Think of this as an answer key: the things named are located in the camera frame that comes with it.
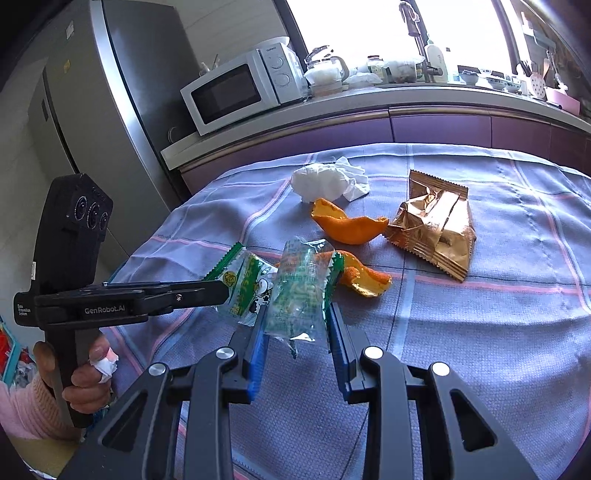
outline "white microwave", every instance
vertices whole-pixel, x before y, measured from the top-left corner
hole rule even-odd
[[[200,135],[305,99],[308,83],[296,54],[276,43],[251,50],[182,88]]]

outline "stainless steel refrigerator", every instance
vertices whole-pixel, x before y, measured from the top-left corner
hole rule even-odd
[[[189,198],[160,151],[195,131],[180,89],[199,76],[173,7],[86,0],[48,59],[29,125],[49,179],[87,173],[113,199],[111,271]]]

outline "window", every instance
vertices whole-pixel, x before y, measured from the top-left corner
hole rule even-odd
[[[416,5],[429,39],[444,51],[449,48],[454,62],[511,73],[492,1],[416,0]],[[364,64],[368,55],[384,59],[418,55],[397,0],[287,0],[287,4],[308,51],[329,44],[349,67]]]

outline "kitchen cabinet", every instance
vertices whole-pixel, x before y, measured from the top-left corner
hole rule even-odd
[[[516,150],[546,160],[550,158],[550,124],[493,116],[491,127],[492,148]]]
[[[589,163],[586,162],[587,138],[562,127],[552,127],[550,135],[550,161],[565,167],[590,174]]]
[[[490,116],[402,115],[390,120],[395,142],[492,146]]]
[[[277,138],[230,153],[184,172],[183,179],[191,194],[195,194],[222,173],[251,163],[321,150],[393,141],[389,118],[332,125]]]

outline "finger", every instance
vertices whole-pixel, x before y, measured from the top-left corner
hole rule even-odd
[[[105,335],[100,335],[90,347],[88,358],[94,362],[102,360],[109,352],[109,341]]]
[[[35,356],[35,363],[37,369],[41,374],[49,374],[54,371],[56,367],[56,358],[53,355],[53,350],[49,344],[45,342],[37,342],[33,347],[33,355]]]
[[[67,387],[64,389],[61,396],[64,400],[73,403],[74,405],[93,403],[103,398],[109,392],[110,387],[110,380],[106,383],[89,388]]]
[[[94,402],[89,402],[89,403],[84,403],[84,404],[70,404],[70,406],[74,410],[79,411],[80,413],[90,414],[90,413],[97,412],[101,408],[107,406],[110,401],[111,401],[111,395],[107,394]]]
[[[72,374],[72,384],[75,387],[88,388],[96,385],[103,378],[103,374],[100,373],[91,364],[84,364],[74,370]]]

